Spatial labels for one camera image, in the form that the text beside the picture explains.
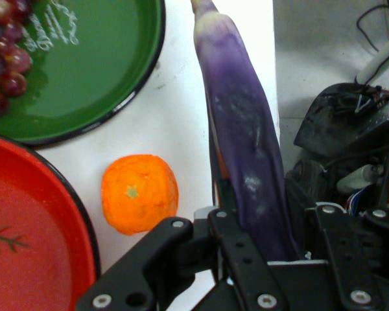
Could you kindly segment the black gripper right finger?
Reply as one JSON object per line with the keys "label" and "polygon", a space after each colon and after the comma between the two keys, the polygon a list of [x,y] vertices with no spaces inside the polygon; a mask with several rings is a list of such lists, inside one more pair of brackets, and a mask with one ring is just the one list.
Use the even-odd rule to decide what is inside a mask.
{"label": "black gripper right finger", "polygon": [[334,207],[317,206],[293,179],[286,179],[294,237],[302,253],[327,261],[328,285],[337,310],[389,310],[389,280],[372,271],[378,239]]}

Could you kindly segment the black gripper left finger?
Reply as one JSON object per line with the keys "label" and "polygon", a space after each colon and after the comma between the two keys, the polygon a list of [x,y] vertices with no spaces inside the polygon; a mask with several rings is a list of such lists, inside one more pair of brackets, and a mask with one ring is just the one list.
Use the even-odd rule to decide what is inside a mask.
{"label": "black gripper left finger", "polygon": [[231,183],[215,186],[218,206],[196,220],[167,218],[123,255],[77,301],[77,310],[165,310],[195,281],[213,274],[197,310],[287,310],[287,297],[237,221]]}

